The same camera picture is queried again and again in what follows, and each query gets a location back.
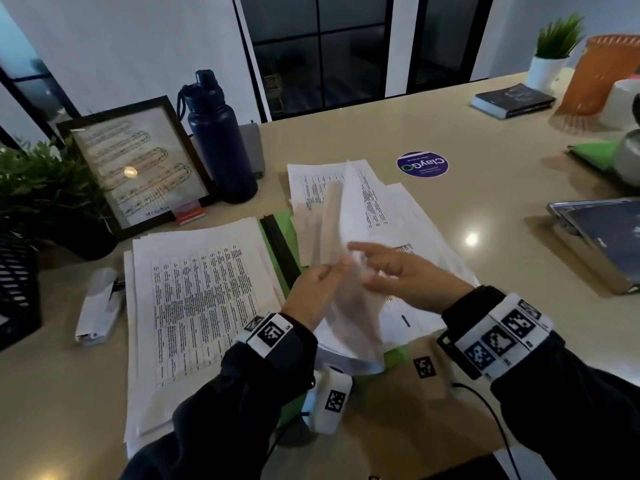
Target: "person's right hand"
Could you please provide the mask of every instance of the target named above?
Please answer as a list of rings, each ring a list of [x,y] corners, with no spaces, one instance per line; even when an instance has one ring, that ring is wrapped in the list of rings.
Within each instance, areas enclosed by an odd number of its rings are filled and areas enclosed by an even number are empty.
[[[366,276],[364,288],[396,296],[414,308],[441,314],[474,287],[416,254],[382,244],[350,242],[350,251],[361,251],[367,264],[380,274]]]

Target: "potted plant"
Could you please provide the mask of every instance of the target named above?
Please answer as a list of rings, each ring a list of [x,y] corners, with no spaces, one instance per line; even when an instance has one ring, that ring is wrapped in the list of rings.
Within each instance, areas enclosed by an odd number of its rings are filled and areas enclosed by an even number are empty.
[[[566,20],[559,18],[540,29],[538,48],[531,61],[525,86],[542,92],[549,90],[575,46],[584,38],[583,19],[584,17],[574,13]]]
[[[82,159],[39,142],[0,148],[0,232],[49,239],[94,260],[117,244],[104,220],[104,192]]]

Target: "water bottle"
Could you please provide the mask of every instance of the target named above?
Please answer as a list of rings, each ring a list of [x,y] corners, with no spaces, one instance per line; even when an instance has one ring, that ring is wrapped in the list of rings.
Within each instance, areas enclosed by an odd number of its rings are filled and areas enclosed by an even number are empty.
[[[189,126],[198,140],[204,161],[218,186],[220,198],[242,203],[258,192],[236,113],[225,103],[225,95],[212,70],[196,72],[196,83],[178,93],[178,117],[189,108]]]

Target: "green plant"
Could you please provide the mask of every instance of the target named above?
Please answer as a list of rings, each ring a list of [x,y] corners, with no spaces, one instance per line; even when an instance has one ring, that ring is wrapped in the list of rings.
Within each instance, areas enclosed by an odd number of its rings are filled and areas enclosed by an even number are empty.
[[[583,16],[572,14],[566,20],[558,18],[540,29],[536,57],[541,59],[565,59],[584,37],[582,35]]]
[[[47,227],[68,222],[71,212],[101,219],[104,192],[82,159],[53,143],[0,148],[0,231],[46,237]]]

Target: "framed artwork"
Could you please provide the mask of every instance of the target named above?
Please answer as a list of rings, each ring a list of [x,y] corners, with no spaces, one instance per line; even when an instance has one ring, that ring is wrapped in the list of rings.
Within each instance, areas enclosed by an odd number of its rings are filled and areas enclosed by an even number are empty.
[[[118,240],[172,220],[171,209],[218,200],[167,96],[58,124],[105,189]]]

